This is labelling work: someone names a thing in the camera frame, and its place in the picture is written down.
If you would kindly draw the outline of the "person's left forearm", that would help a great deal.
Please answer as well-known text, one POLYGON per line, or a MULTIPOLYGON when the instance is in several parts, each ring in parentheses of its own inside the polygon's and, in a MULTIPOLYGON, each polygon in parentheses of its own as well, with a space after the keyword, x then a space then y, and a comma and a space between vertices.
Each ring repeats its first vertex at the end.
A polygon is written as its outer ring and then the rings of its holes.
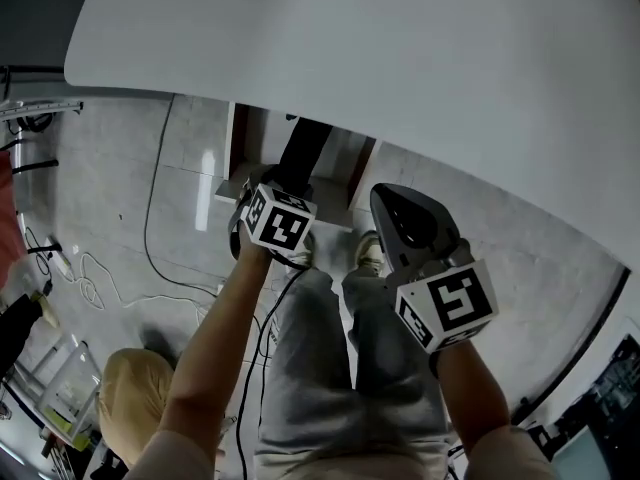
POLYGON ((216 455, 225 410, 234 392, 271 256, 240 227, 236 264, 182 353, 159 429, 178 433, 216 455))

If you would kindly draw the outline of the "person's grey trousers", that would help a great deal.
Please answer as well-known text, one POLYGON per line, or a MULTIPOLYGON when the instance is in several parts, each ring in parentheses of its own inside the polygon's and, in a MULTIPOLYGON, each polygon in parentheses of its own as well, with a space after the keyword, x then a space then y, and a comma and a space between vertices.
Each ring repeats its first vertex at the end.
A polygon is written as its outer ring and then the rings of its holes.
POLYGON ((382 277, 360 267, 336 294, 328 274, 310 270, 278 320, 257 480, 445 480, 452 436, 440 387, 382 277))

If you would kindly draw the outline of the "person's right forearm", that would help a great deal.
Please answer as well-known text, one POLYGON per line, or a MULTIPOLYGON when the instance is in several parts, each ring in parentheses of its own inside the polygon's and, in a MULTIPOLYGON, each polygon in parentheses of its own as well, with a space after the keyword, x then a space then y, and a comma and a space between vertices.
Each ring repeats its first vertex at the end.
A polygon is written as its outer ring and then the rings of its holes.
POLYGON ((483 437, 510 425, 503 391, 470 340, 435 352, 429 366, 467 454, 483 437))

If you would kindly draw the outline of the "person's left shoe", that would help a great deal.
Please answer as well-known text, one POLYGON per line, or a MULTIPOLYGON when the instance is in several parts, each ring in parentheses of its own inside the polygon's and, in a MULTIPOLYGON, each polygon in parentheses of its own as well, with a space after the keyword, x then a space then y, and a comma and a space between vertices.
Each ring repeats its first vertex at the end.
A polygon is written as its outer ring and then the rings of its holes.
POLYGON ((309 232, 304 238, 302 244, 287 254, 286 258, 289 263, 288 270, 295 269, 309 269, 314 267, 316 244, 315 238, 312 232, 309 232))

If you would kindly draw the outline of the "person's right shoe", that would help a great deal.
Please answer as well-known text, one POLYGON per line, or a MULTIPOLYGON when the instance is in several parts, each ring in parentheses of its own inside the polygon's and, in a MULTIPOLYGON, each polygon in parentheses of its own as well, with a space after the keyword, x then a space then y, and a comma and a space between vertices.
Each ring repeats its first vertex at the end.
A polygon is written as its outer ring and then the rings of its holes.
POLYGON ((380 276, 385 267, 385 256, 378 233, 366 231, 360 238, 355 251, 355 265, 358 269, 370 270, 380 276))

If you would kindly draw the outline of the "tan padded stool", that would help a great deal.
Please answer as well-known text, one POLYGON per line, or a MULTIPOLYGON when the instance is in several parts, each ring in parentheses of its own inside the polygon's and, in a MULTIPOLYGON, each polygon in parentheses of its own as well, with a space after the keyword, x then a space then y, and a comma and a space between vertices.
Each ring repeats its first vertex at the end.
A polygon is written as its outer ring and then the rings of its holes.
POLYGON ((156 432, 174 369, 160 354, 125 348, 108 358, 96 399, 106 445, 131 468, 156 432))

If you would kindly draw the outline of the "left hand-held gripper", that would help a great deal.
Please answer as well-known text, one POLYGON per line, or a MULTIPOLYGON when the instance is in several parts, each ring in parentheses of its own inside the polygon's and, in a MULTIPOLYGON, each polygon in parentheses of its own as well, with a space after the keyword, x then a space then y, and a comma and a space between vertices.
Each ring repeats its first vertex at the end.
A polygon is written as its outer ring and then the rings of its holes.
POLYGON ((268 174, 271 166, 255 169, 244 185, 239 220, 252 243, 273 253, 295 251, 308 235, 317 215, 310 195, 294 195, 268 174))

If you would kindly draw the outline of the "person's beige shirt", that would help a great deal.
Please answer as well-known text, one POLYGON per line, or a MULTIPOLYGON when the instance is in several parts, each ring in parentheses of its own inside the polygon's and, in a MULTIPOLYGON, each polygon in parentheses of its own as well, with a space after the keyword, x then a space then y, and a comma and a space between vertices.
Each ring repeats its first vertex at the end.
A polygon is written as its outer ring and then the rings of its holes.
MULTIPOLYGON (((400 454, 350 454, 256 467, 256 480, 444 480, 446 460, 429 454, 425 464, 400 454)), ((124 480, 214 480, 214 467, 191 440, 161 431, 124 480)), ((464 480, 559 480, 553 466, 523 430, 504 426, 474 447, 464 480)))

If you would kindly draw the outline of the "person's shoe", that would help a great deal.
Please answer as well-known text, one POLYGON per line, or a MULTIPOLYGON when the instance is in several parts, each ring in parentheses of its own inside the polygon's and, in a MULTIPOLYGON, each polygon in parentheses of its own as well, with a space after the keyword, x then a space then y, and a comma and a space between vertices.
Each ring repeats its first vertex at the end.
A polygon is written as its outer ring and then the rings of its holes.
POLYGON ((309 269, 314 267, 316 244, 315 238, 312 232, 309 232, 304 238, 302 244, 287 254, 286 258, 289 263, 288 270, 295 269, 309 269))
POLYGON ((385 256, 378 233, 366 231, 360 238, 355 251, 355 265, 358 269, 370 270, 380 276, 385 267, 385 256))

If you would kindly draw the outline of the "white power strip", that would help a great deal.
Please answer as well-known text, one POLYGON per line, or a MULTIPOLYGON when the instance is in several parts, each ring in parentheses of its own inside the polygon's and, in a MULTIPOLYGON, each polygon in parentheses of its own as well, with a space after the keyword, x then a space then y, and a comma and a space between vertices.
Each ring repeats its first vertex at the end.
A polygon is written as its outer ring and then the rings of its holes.
POLYGON ((49 235, 46 239, 45 245, 49 247, 49 259, 56 266, 60 275, 66 280, 73 282, 75 280, 73 267, 65 256, 59 241, 53 235, 49 235))

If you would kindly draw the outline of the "white frame glass stand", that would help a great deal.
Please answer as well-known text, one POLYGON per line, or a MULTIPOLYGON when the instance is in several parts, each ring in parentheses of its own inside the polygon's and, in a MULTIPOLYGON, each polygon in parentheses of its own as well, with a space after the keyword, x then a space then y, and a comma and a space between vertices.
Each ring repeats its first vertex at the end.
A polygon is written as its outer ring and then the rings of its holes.
POLYGON ((33 367, 16 362, 8 382, 57 438, 78 451, 91 446, 101 370, 86 342, 61 336, 33 367))

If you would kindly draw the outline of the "white wooden box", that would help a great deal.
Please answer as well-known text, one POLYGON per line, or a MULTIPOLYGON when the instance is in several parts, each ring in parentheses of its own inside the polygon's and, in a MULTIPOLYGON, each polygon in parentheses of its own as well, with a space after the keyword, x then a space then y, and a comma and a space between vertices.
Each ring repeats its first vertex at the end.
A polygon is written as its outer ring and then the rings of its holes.
MULTIPOLYGON (((278 164, 300 117, 250 105, 229 104, 224 147, 223 182, 215 198, 240 200, 242 186, 258 168, 278 164)), ((345 230, 353 227, 353 211, 381 142, 333 126, 311 174, 310 199, 317 220, 345 230)))

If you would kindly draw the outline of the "pink cloth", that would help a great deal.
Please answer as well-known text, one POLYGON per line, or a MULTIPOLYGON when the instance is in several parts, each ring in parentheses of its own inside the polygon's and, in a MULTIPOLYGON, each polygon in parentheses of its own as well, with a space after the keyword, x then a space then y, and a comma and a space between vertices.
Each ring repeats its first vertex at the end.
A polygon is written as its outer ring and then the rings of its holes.
POLYGON ((12 265, 27 255, 14 199, 13 170, 8 151, 0 151, 0 289, 12 265))

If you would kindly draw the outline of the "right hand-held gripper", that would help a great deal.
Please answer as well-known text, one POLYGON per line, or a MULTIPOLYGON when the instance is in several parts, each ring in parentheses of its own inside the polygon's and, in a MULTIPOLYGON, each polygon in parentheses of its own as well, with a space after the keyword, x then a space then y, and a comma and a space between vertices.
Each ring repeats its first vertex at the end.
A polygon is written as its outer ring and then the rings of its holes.
POLYGON ((498 315, 486 262, 473 257, 443 204, 413 188, 377 183, 370 209, 394 312, 426 353, 476 336, 498 315))

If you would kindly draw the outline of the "aluminium rail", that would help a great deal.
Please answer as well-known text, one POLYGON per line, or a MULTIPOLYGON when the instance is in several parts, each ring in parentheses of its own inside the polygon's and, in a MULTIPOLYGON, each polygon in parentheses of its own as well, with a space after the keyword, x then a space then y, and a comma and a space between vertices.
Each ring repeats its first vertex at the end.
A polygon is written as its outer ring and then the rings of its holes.
POLYGON ((33 117, 41 114, 57 114, 61 112, 80 113, 84 102, 69 101, 4 101, 0 103, 0 122, 18 118, 33 117))

